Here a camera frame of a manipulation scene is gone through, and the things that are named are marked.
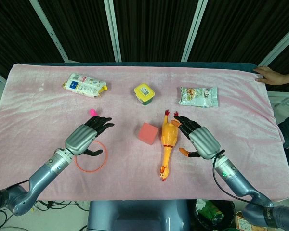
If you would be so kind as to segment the bystander bare hand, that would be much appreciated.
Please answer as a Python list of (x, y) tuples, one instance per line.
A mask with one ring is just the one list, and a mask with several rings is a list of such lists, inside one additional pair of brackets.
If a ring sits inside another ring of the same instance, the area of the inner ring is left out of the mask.
[(267, 85), (283, 85), (285, 84), (284, 75), (280, 74), (267, 66), (259, 66), (253, 70), (254, 72), (262, 75), (262, 77), (255, 79)]

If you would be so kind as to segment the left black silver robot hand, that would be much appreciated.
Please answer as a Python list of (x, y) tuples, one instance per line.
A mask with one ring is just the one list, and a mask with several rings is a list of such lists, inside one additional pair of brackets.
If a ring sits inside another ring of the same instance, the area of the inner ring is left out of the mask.
[(110, 123), (111, 120), (111, 117), (100, 117), (99, 115), (91, 117), (65, 140), (65, 148), (75, 156), (81, 154), (88, 156), (100, 155), (103, 152), (102, 149), (91, 151), (89, 146), (102, 132), (114, 126), (113, 123)]

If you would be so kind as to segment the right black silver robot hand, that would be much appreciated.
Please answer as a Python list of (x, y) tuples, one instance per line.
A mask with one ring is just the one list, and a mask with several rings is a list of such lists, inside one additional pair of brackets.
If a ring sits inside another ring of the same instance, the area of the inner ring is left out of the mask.
[(185, 116), (174, 116), (171, 121), (184, 134), (195, 147), (195, 151), (190, 152), (180, 147), (179, 151), (186, 157), (202, 157), (213, 159), (221, 151), (221, 146), (215, 137), (206, 128)]

